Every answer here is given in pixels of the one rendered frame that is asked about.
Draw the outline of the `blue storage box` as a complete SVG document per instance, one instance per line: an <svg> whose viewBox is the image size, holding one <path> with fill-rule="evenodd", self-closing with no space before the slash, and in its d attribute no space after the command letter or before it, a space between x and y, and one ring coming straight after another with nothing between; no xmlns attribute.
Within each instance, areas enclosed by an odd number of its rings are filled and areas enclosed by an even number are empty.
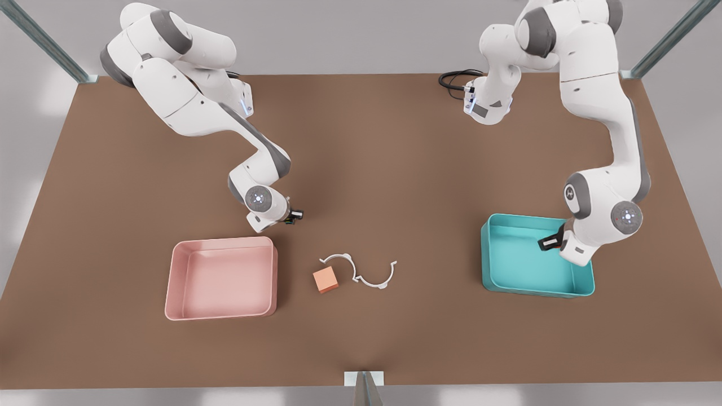
<svg viewBox="0 0 722 406"><path fill-rule="evenodd" d="M481 228L482 283L492 292L557 298L594 293L592 264L577 266L538 241L557 233L564 219L493 214Z"/></svg>

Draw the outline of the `pink storage box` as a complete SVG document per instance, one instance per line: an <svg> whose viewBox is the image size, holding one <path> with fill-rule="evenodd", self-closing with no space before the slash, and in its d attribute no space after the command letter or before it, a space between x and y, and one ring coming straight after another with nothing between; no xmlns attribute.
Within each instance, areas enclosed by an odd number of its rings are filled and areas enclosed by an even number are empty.
<svg viewBox="0 0 722 406"><path fill-rule="evenodd" d="M171 321L270 316L278 306L278 250L268 237L178 242L165 316Z"/></svg>

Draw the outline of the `orange cube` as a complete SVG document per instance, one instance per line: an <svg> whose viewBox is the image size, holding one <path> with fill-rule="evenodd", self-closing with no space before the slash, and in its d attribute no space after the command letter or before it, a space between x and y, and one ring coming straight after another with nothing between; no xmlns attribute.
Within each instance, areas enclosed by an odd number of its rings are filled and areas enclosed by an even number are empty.
<svg viewBox="0 0 722 406"><path fill-rule="evenodd" d="M336 275L332 267L326 267L322 270L314 272L315 285L320 293L325 293L335 288L338 288L340 284L336 280Z"/></svg>

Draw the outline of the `silver frame post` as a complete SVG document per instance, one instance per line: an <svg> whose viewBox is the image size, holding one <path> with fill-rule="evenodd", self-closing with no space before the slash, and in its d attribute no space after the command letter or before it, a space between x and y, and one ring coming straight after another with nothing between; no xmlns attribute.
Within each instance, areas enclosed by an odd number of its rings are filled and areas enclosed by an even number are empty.
<svg viewBox="0 0 722 406"><path fill-rule="evenodd" d="M384 406L377 388L383 386L384 372L345 372L345 386L353 386L353 406Z"/></svg>
<svg viewBox="0 0 722 406"><path fill-rule="evenodd" d="M67 72L77 84L94 84L98 81L98 75L85 72L15 0L0 0L0 11Z"/></svg>
<svg viewBox="0 0 722 406"><path fill-rule="evenodd" d="M621 78L641 80L720 3L722 0L697 0L632 69L620 72Z"/></svg>

